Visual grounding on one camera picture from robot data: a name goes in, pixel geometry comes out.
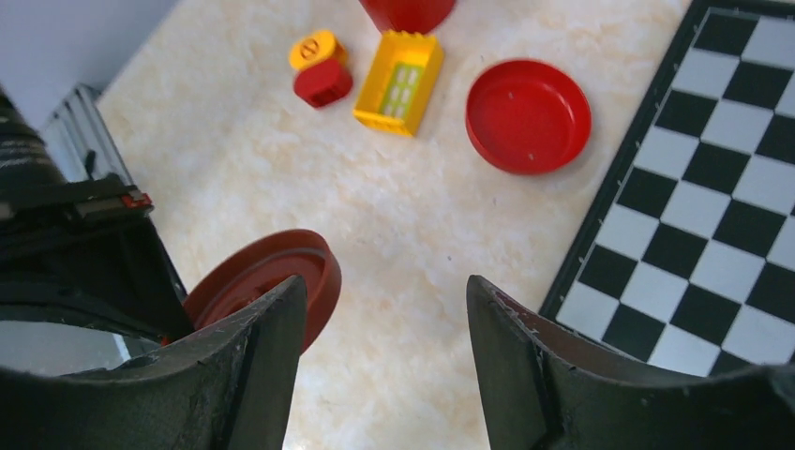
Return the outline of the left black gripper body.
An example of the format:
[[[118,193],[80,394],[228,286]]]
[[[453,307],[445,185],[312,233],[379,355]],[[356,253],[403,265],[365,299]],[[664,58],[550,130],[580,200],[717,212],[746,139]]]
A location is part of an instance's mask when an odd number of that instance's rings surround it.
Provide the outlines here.
[[[194,331],[185,289],[150,219],[116,174],[69,182],[1,96],[1,317],[153,340]]]

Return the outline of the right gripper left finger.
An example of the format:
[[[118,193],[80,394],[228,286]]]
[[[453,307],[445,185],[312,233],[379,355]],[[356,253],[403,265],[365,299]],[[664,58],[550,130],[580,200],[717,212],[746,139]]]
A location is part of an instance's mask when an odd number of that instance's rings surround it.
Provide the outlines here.
[[[3,369],[5,449],[279,449],[307,320],[289,277],[248,306],[114,369]]]

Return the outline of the brown round lid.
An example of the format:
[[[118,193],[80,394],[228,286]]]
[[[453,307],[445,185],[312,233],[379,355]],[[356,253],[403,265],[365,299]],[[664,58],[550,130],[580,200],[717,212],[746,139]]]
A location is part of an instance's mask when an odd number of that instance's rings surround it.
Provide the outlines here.
[[[301,351],[317,339],[337,305],[341,268],[326,240],[293,229],[260,238],[237,250],[189,293],[183,309],[199,331],[247,307],[291,276],[307,288],[307,318]]]

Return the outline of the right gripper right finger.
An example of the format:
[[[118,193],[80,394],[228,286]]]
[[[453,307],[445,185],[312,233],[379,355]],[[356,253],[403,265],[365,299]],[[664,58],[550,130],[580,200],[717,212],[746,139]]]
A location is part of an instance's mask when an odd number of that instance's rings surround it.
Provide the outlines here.
[[[589,341],[471,276],[467,314],[493,449],[790,449],[794,368],[699,378]]]

